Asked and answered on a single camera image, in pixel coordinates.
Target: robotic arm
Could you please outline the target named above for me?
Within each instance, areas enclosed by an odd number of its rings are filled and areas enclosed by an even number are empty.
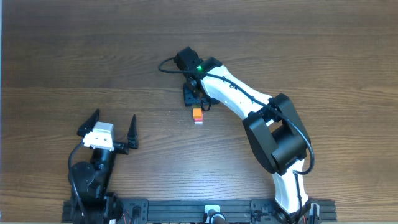
[[[162,69],[168,60],[173,60],[180,71]],[[309,136],[289,98],[282,93],[272,98],[253,90],[235,78],[220,61],[215,58],[204,61],[190,47],[168,60],[160,64],[159,70],[183,73],[187,79],[184,87],[201,102],[202,108],[204,104],[210,108],[212,103],[222,102],[242,119],[256,159],[272,174],[277,204],[288,216],[301,215],[308,195],[304,191],[302,175],[295,172],[302,172],[307,146],[297,128],[307,139]],[[288,117],[296,128],[282,121],[283,125],[271,133],[268,126],[281,118],[269,107]]]

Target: wood grain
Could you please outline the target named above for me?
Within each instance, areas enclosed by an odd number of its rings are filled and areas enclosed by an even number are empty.
[[[120,196],[272,198],[239,118],[218,105],[194,126],[183,77],[157,71],[187,45],[291,97],[317,160],[306,192],[336,200],[339,221],[398,220],[398,1],[3,1],[1,221],[60,221],[95,108],[120,140],[137,115]]]

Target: small orange box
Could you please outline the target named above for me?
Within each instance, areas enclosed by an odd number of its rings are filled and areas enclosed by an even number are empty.
[[[193,109],[193,119],[200,119],[203,117],[203,113],[201,108],[194,108]]]

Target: wooden tabletop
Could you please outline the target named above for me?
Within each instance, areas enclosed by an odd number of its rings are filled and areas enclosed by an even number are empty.
[[[272,198],[271,175],[241,120],[215,105],[194,126],[183,76],[157,70],[188,45],[250,87],[292,99],[315,150],[309,196],[336,200],[339,221],[398,220],[397,8],[376,0],[4,0],[2,221],[60,221],[68,155],[96,108],[120,141],[137,115],[139,149],[118,156],[110,183],[120,197]],[[90,156],[84,148],[75,161]]]

